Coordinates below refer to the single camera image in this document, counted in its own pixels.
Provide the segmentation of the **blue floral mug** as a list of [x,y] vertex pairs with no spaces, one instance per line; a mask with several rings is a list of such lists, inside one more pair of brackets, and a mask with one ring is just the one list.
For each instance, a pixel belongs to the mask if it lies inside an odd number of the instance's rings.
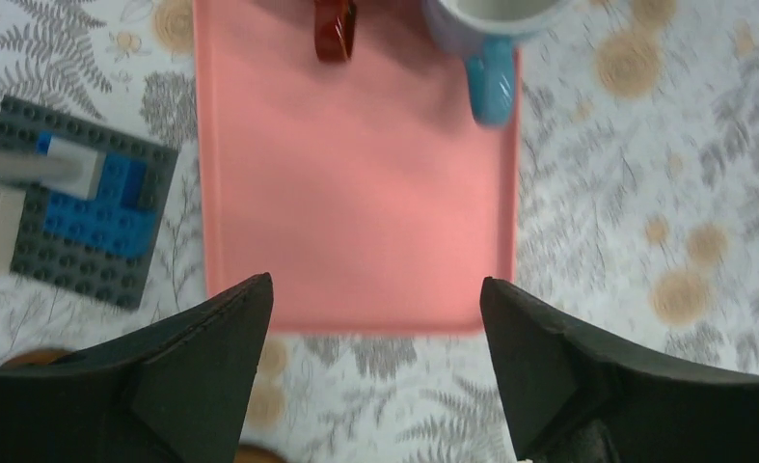
[[437,46],[461,59],[476,123],[507,125],[517,102],[516,48],[553,27],[570,1],[425,0],[421,10]]

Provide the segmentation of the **building block model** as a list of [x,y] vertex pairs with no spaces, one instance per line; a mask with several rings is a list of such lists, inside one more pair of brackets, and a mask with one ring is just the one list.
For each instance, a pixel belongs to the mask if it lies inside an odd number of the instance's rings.
[[14,96],[0,104],[0,150],[79,164],[78,177],[0,184],[0,276],[136,309],[176,151]]

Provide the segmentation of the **pink plastic tray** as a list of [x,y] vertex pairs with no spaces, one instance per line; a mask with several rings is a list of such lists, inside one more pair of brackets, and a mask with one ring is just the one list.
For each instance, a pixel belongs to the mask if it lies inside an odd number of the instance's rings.
[[206,290],[269,273],[274,330],[480,329],[511,279],[515,126],[470,112],[418,1],[361,1],[354,55],[318,62],[310,1],[193,8]]

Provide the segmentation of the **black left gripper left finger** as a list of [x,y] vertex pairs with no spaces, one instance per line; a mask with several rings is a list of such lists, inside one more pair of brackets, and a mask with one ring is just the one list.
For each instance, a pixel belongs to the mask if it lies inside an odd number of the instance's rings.
[[269,274],[46,366],[0,367],[0,462],[230,462]]

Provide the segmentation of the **light wooden coaster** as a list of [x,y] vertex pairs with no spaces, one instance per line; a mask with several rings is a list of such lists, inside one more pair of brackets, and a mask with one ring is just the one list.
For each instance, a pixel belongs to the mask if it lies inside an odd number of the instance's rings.
[[254,445],[240,445],[235,452],[233,463],[287,463],[287,461],[273,450]]

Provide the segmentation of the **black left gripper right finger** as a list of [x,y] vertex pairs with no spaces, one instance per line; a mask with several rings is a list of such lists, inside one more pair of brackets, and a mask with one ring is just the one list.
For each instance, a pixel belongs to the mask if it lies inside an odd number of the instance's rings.
[[682,360],[483,282],[480,309],[517,456],[759,462],[759,375]]

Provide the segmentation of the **white cream cup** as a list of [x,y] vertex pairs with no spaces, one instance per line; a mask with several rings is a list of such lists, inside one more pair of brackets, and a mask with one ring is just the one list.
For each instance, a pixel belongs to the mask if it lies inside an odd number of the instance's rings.
[[314,0],[314,49],[319,62],[341,64],[353,53],[357,5],[353,0]]

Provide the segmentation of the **dark brown wooden coaster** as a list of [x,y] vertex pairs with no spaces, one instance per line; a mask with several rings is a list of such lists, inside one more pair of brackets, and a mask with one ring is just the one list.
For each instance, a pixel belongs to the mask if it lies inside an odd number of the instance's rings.
[[49,365],[69,354],[71,354],[71,351],[64,348],[37,348],[11,357],[2,364],[2,368]]

